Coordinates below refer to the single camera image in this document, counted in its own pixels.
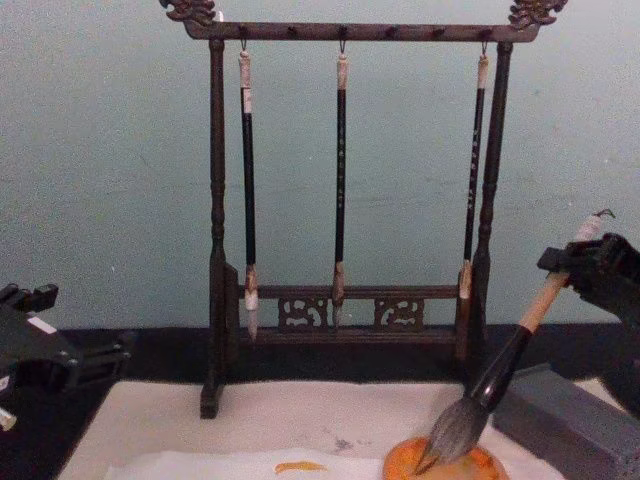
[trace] white brush tip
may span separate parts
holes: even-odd
[[[7,412],[3,408],[0,408],[0,426],[2,426],[2,430],[5,432],[11,430],[17,421],[18,419],[15,415]]]
[[[244,305],[250,312],[258,309],[258,292],[244,291]]]
[[[249,311],[249,319],[247,324],[247,330],[249,330],[249,337],[251,337],[251,341],[255,342],[256,338],[258,338],[258,312],[257,310]]]

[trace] gray brush bristles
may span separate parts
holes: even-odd
[[[478,444],[488,420],[489,412],[482,405],[469,397],[462,397],[436,421],[423,458],[438,457],[437,463],[447,464],[466,455]]]

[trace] black brush handle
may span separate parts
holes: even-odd
[[[244,208],[247,265],[256,263],[256,220],[253,186],[253,125],[252,115],[246,111],[245,90],[242,95],[242,152],[244,157]]]
[[[527,328],[518,325],[516,333],[487,368],[483,369],[480,377],[467,388],[465,396],[492,412],[504,397],[531,336],[532,333]]]
[[[484,88],[476,93],[476,114],[473,122],[473,143],[471,145],[471,167],[469,169],[469,191],[467,196],[467,224],[464,234],[464,259],[471,260],[473,246],[473,223],[476,214],[476,191],[478,188],[478,164],[482,141],[482,116],[484,114]]]
[[[336,248],[335,261],[344,257],[344,201],[347,150],[347,92],[338,89],[338,167],[336,181]]]

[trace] brush rack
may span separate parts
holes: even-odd
[[[473,257],[470,309],[460,308],[460,279],[448,285],[346,286],[345,299],[374,302],[374,322],[368,326],[334,327],[328,305],[332,288],[326,286],[263,285],[262,299],[278,300],[278,327],[261,328],[257,344],[448,345],[460,365],[482,357],[485,342],[485,305],[489,282],[489,240],[493,204],[500,169],[500,151],[507,100],[509,66],[514,44],[533,42],[543,25],[555,21],[567,0],[515,0],[506,25],[400,25],[333,23],[225,22],[211,0],[160,0],[167,16],[182,22],[195,40],[206,40],[210,50],[210,165],[212,250],[209,267],[208,375],[201,394],[201,417],[214,418],[229,368],[239,345],[249,344],[239,326],[239,302],[244,287],[238,272],[226,262],[224,251],[225,112],[223,56],[227,40],[362,41],[362,42],[476,42],[496,43],[498,58],[491,105],[482,185],[478,241]],[[427,300],[456,300],[454,324],[426,325]]]

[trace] hanging brush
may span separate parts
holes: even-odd
[[[596,237],[602,226],[602,216],[610,210],[591,215],[580,227],[574,241],[584,242]],[[551,273],[522,316],[516,333],[500,353],[488,364],[478,379],[471,383],[461,400],[448,407],[437,419],[430,442],[418,464],[416,473],[427,471],[435,464],[450,463],[466,455],[478,443],[487,425],[489,414],[498,406],[507,391],[515,367],[529,339],[535,333],[560,290],[567,284],[568,273]]]
[[[258,275],[256,273],[256,223],[253,188],[253,129],[251,118],[251,57],[247,42],[242,40],[240,52],[240,98],[242,105],[242,153],[244,158],[244,206],[247,254],[247,276],[244,283],[244,303],[248,312],[251,340],[258,335]]]
[[[346,130],[347,130],[347,75],[349,62],[344,54],[345,42],[340,41],[338,57],[338,171],[336,181],[336,246],[335,268],[333,270],[333,325],[337,328],[342,320],[344,303],[344,210],[345,210],[345,169],[346,169]]]
[[[467,224],[464,235],[464,260],[460,270],[459,305],[463,317],[468,317],[471,308],[471,248],[473,246],[473,224],[476,214],[476,191],[478,187],[478,163],[482,140],[482,120],[484,113],[484,93],[489,73],[487,43],[482,44],[482,55],[478,61],[478,88],[476,90],[476,111],[473,122],[473,143],[471,144],[471,167],[469,169],[469,190],[467,194]]]

